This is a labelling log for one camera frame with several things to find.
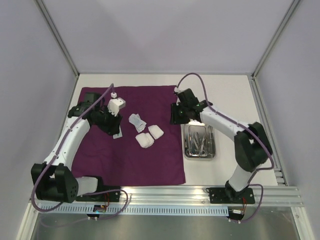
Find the blister packet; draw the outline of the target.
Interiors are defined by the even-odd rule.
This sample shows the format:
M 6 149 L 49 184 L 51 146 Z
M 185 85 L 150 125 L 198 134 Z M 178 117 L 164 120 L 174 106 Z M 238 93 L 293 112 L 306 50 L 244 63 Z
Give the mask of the blister packet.
M 136 128 L 138 133 L 141 133 L 145 129 L 145 127 L 146 127 L 146 124 L 143 123 L 143 124 L 141 124 L 139 126 L 136 126 L 135 128 Z
M 131 124 L 133 124 L 135 127 L 142 125 L 142 124 L 146 124 L 138 114 L 131 114 L 128 118 L 129 122 Z

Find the gauze pad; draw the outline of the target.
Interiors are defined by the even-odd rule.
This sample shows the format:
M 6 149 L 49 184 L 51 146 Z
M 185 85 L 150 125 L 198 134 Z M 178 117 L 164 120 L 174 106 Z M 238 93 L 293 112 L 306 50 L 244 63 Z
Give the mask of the gauze pad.
M 150 133 L 146 133 L 145 134 L 147 140 L 148 140 L 148 146 L 152 146 L 155 142 L 154 138 L 152 137 L 152 135 Z
M 151 125 L 148 127 L 149 133 L 157 140 L 164 135 L 164 131 L 158 125 Z
M 145 133 L 136 135 L 135 139 L 142 148 L 148 148 L 150 145 L 150 141 Z

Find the stainless steel tray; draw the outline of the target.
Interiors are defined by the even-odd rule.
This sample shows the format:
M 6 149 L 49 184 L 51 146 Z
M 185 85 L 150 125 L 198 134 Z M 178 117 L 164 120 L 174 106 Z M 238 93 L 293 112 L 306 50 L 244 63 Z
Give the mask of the stainless steel tray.
M 183 126 L 183 153 L 189 160 L 210 161 L 216 157 L 214 128 L 190 122 Z

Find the purple cloth mat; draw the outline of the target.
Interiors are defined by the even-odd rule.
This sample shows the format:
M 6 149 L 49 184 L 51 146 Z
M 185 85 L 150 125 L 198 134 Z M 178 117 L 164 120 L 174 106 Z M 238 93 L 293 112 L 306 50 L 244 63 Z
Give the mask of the purple cloth mat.
M 171 125 L 171 104 L 177 101 L 174 86 L 118 86 L 114 90 L 126 102 L 120 111 L 122 137 L 112 136 L 93 125 L 74 157 L 71 172 L 76 178 L 102 177 L 108 186 L 170 186 L 186 182 L 180 125 Z M 129 122 L 139 114 L 148 126 L 164 134 L 148 148 L 136 140 Z

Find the green white sachet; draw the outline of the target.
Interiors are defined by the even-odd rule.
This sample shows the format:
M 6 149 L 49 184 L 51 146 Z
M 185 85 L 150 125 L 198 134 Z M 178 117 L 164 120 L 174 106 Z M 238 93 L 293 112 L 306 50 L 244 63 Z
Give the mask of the green white sachet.
M 122 129 L 121 129 L 121 127 L 119 127 L 119 133 L 114 134 L 112 137 L 113 137 L 113 139 L 119 139 L 119 138 L 121 138 L 122 136 L 123 136 L 123 134 L 122 134 Z

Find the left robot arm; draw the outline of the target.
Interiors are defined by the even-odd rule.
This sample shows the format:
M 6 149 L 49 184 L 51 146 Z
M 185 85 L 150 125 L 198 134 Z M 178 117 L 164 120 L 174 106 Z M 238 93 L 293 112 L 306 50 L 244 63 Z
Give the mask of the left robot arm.
M 108 187 L 100 176 L 75 177 L 71 171 L 82 140 L 92 126 L 109 136 L 120 133 L 120 110 L 126 102 L 115 93 L 105 104 L 99 93 L 87 92 L 84 100 L 73 106 L 66 118 L 66 126 L 52 152 L 43 163 L 31 168 L 34 197 L 58 203 L 72 203 L 82 196 L 98 201 Z

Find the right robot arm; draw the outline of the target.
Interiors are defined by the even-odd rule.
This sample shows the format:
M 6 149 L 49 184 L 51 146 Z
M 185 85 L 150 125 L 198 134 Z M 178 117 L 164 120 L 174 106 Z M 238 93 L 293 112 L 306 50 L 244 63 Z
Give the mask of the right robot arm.
M 237 166 L 225 183 L 225 196 L 232 203 L 244 196 L 258 167 L 272 156 L 272 148 L 264 127 L 259 122 L 244 123 L 214 109 L 207 100 L 199 101 L 189 88 L 174 88 L 177 102 L 170 106 L 170 124 L 184 125 L 191 120 L 213 127 L 234 142 Z

